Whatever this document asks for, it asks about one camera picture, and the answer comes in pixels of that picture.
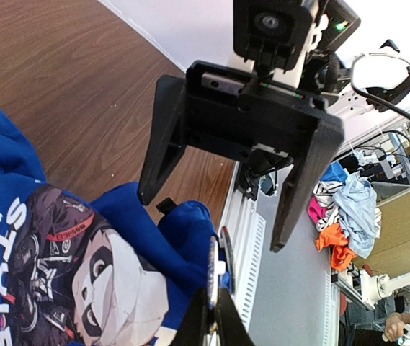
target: pile of clothes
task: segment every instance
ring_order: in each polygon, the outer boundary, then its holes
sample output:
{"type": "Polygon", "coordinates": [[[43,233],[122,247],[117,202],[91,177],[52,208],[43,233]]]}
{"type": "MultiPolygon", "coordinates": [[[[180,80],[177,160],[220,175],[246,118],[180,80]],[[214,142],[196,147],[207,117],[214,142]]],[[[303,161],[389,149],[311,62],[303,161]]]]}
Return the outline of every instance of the pile of clothes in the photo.
{"type": "Polygon", "coordinates": [[[333,247],[331,266],[339,271],[357,256],[368,258],[380,236],[376,192],[359,172],[348,175],[337,162],[314,187],[308,214],[320,232],[317,250],[333,247]]]}

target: blue cloth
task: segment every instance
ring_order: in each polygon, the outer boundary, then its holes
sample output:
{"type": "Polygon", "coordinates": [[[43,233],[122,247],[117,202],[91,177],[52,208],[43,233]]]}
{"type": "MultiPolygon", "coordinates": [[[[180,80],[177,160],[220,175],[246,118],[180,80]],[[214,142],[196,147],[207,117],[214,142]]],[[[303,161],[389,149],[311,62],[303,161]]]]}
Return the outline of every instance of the blue cloth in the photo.
{"type": "Polygon", "coordinates": [[[339,206],[339,224],[349,239],[349,248],[368,258],[378,237],[375,229],[376,192],[366,178],[351,174],[345,186],[333,195],[339,206]]]}
{"type": "Polygon", "coordinates": [[[347,174],[344,172],[341,164],[339,162],[334,162],[330,164],[326,169],[325,174],[320,178],[321,182],[341,182],[345,183],[347,179],[347,174]]]}
{"type": "MultiPolygon", "coordinates": [[[[154,292],[151,307],[164,298],[159,328],[177,330],[193,293],[207,283],[210,237],[215,235],[210,213],[202,203],[186,202],[157,226],[139,203],[137,188],[137,183],[122,185],[88,204],[49,185],[34,148],[0,110],[0,345],[77,345],[85,341],[79,336],[86,327],[99,337],[104,331],[93,325],[96,315],[87,309],[102,301],[107,315],[110,302],[125,300],[113,300],[108,290],[97,298],[101,285],[115,287],[116,280],[125,280],[128,291],[119,295],[140,294],[129,290],[134,280],[115,275],[121,267],[134,267],[135,277],[154,273],[156,282],[164,283],[164,290],[154,292]],[[110,242],[113,235],[122,239],[113,230],[126,242],[110,242]],[[120,266],[116,247],[134,249],[134,257],[127,258],[135,260],[120,266]],[[107,281],[108,268],[115,273],[110,274],[113,281],[107,281]],[[79,274],[85,279],[77,279],[79,274]],[[95,284],[102,274],[105,281],[95,284]],[[86,290],[88,283],[94,286],[86,290]],[[94,301],[80,314],[77,299],[94,301]]],[[[150,309],[141,310],[135,305],[136,316],[150,309]]],[[[97,337],[87,338],[86,346],[97,343],[97,337]]],[[[157,337],[151,335],[143,345],[155,343],[157,337]]]]}

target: orange cloth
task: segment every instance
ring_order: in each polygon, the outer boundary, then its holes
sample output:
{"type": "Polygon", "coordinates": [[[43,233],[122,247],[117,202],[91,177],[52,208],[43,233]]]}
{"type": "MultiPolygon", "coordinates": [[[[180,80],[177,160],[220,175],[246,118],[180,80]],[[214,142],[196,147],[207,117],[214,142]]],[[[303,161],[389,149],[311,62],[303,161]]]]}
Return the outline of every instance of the orange cloth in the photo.
{"type": "Polygon", "coordinates": [[[350,262],[357,257],[357,254],[349,249],[348,244],[349,240],[345,237],[338,223],[324,229],[320,232],[318,240],[315,240],[315,245],[319,251],[325,247],[333,246],[331,267],[339,271],[346,270],[350,262]]]}

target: bolt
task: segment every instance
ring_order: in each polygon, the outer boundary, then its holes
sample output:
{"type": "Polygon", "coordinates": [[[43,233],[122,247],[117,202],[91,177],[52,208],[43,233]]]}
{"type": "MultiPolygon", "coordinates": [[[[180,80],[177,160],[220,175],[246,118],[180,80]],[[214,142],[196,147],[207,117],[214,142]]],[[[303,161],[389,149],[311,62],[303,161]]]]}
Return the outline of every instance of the bolt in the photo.
{"type": "Polygon", "coordinates": [[[262,24],[265,25],[265,27],[268,27],[269,29],[272,29],[272,30],[277,29],[278,25],[280,25],[280,23],[278,22],[278,19],[270,15],[262,18],[262,24]]]}

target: black bracket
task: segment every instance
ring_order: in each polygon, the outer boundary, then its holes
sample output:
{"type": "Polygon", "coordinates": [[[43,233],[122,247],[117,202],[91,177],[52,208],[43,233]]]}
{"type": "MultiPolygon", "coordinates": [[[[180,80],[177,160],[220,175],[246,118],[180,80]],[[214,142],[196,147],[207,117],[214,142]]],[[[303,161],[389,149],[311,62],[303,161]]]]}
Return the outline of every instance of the black bracket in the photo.
{"type": "Polygon", "coordinates": [[[276,252],[344,140],[342,121],[326,107],[318,95],[209,63],[194,63],[185,79],[162,76],[138,196],[144,205],[153,200],[187,145],[240,161],[237,185],[254,199],[259,177],[292,164],[272,234],[276,252]]]}

